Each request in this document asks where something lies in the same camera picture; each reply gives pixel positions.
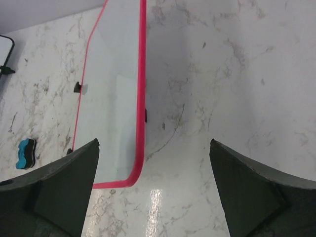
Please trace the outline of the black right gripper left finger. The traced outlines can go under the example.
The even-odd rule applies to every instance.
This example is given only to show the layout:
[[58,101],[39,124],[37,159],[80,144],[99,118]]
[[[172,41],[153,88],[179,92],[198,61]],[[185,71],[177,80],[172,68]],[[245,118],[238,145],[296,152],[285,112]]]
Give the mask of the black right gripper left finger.
[[50,164],[2,181],[0,235],[81,236],[99,152],[94,139]]

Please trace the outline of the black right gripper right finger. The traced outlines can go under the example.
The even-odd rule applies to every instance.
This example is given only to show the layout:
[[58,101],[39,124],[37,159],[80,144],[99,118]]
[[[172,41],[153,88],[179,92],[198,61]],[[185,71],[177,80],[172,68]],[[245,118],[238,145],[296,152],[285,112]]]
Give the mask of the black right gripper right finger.
[[210,162],[232,237],[314,237],[316,183],[212,139]]

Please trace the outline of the blue bone-shaped eraser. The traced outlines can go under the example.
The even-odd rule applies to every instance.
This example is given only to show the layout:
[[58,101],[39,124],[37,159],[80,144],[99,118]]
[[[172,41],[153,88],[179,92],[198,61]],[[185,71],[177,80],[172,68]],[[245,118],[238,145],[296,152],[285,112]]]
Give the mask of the blue bone-shaped eraser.
[[18,145],[18,162],[16,163],[16,169],[29,169],[35,165],[35,139],[25,139]]

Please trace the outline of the pink framed whiteboard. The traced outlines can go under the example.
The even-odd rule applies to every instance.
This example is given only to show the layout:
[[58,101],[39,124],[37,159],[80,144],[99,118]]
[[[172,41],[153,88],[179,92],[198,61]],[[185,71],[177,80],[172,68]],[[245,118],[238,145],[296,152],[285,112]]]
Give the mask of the pink framed whiteboard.
[[130,187],[145,156],[146,2],[108,0],[88,39],[73,139],[100,153],[94,189]]

